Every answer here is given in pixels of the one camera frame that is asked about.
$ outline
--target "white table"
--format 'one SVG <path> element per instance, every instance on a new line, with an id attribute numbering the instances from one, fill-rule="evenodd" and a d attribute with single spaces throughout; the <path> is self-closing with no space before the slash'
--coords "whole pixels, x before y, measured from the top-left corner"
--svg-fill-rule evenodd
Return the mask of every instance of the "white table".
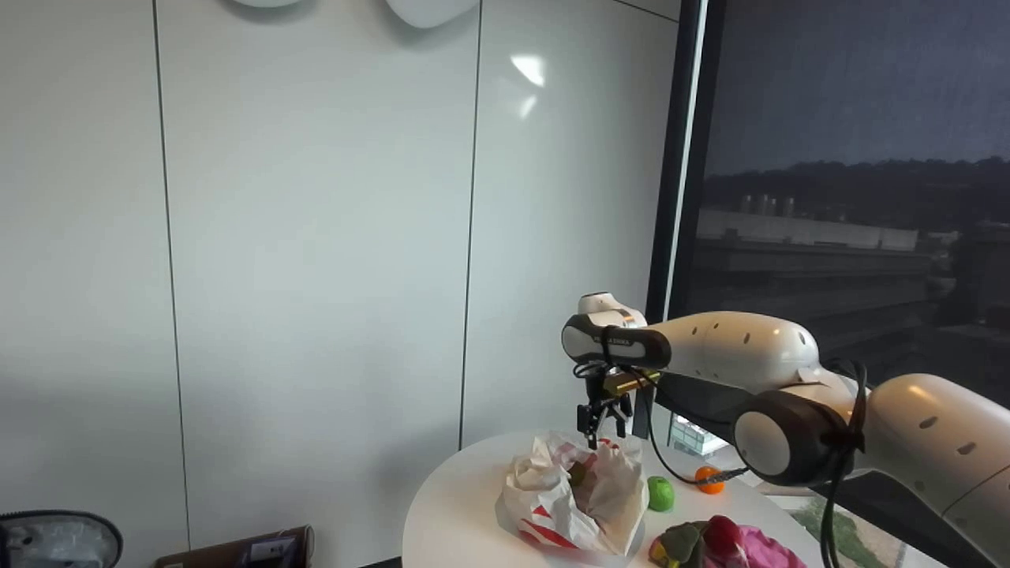
<path id="1" fill-rule="evenodd" d="M 429 480 L 418 489 L 403 523 L 403 565 L 406 568 L 540 568 L 540 565 L 580 565 L 564 557 L 532 550 L 518 535 L 506 531 L 496 510 L 501 480 L 510 457 L 529 453 L 532 432 L 514 432 L 477 442 L 450 456 Z M 683 475 L 695 475 L 698 462 L 667 453 L 667 462 Z M 662 475 L 652 449 L 645 449 L 648 478 Z M 732 480 L 724 497 L 703 497 L 692 485 L 674 483 L 674 507 L 667 514 L 648 510 L 641 537 L 635 544 L 632 568 L 648 568 L 648 546 L 673 523 L 706 521 L 710 514 L 725 514 L 740 523 L 761 526 L 775 537 L 809 565 L 819 565 L 818 539 L 799 526 L 782 507 L 767 502 L 757 489 Z"/>

